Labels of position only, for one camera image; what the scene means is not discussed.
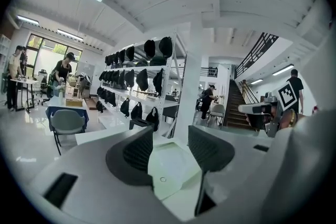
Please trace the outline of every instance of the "floor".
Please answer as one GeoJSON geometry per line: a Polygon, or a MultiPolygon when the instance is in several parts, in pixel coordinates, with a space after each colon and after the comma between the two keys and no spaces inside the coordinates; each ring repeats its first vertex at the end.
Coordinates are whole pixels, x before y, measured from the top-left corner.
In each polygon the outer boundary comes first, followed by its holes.
{"type": "MultiPolygon", "coordinates": [[[[45,166],[59,158],[53,133],[49,130],[46,108],[46,103],[37,105],[28,114],[25,110],[10,112],[4,102],[0,104],[1,150],[14,176],[24,184],[29,184],[45,166]]],[[[88,111],[88,116],[86,132],[105,129],[98,122],[97,111],[88,111]]],[[[60,142],[61,153],[77,145],[72,135],[60,137],[60,142]]]]}

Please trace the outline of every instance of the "stair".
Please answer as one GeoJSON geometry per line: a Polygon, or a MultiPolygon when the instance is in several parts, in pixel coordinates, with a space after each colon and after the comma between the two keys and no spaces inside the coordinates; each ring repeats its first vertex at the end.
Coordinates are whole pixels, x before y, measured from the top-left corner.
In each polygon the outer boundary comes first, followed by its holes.
{"type": "Polygon", "coordinates": [[[255,129],[252,128],[246,121],[246,115],[238,111],[238,107],[241,104],[245,104],[245,100],[235,81],[231,80],[224,125],[226,125],[227,127],[255,131],[255,129]]]}

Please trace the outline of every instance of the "balcony railing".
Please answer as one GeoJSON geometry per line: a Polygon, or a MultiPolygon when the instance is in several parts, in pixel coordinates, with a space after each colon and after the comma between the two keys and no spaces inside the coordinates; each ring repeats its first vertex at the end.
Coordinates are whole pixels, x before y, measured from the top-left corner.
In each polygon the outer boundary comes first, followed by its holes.
{"type": "MultiPolygon", "coordinates": [[[[174,73],[177,73],[176,72],[176,67],[172,67],[172,71],[174,73]]],[[[183,75],[184,67],[178,67],[178,71],[179,71],[180,77],[181,77],[183,75]]],[[[201,67],[200,76],[217,78],[217,76],[218,76],[218,68],[201,67]]]]}
{"type": "Polygon", "coordinates": [[[237,76],[243,74],[249,67],[251,67],[278,39],[277,36],[267,33],[262,33],[253,46],[252,50],[248,53],[245,59],[237,67],[237,76]]]}

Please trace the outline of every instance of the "table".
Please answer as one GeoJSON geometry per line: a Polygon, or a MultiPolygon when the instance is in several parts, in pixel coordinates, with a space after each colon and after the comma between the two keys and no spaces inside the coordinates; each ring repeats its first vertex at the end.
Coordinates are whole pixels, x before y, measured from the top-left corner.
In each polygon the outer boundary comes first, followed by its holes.
{"type": "Polygon", "coordinates": [[[33,93],[33,84],[35,83],[38,83],[37,80],[32,80],[32,79],[26,79],[26,80],[17,80],[17,79],[11,79],[12,81],[15,81],[16,82],[16,108],[15,108],[15,111],[20,111],[20,110],[23,110],[23,109],[26,109],[26,111],[28,113],[30,113],[30,110],[29,109],[33,109],[35,107],[34,105],[34,93],[33,93]],[[27,107],[25,108],[23,106],[23,102],[22,102],[22,94],[23,94],[23,90],[21,91],[21,108],[17,108],[17,94],[18,94],[18,83],[22,83],[22,84],[27,84],[27,107]],[[31,103],[32,103],[32,106],[29,106],[29,98],[28,98],[28,85],[30,85],[30,93],[32,94],[31,95],[31,103]]]}
{"type": "Polygon", "coordinates": [[[86,129],[88,121],[89,121],[89,116],[88,116],[88,112],[87,112],[87,108],[88,106],[85,103],[85,100],[83,100],[83,106],[79,107],[79,106],[68,106],[65,105],[65,101],[66,98],[62,98],[62,104],[60,104],[59,102],[59,97],[54,96],[50,99],[50,101],[48,102],[48,108],[46,109],[46,114],[49,120],[49,129],[52,131],[53,127],[51,125],[50,122],[50,117],[51,115],[55,114],[56,111],[61,110],[61,109],[68,109],[68,110],[74,110],[76,111],[81,117],[84,116],[85,118],[85,125],[84,125],[84,129],[86,129]]]}

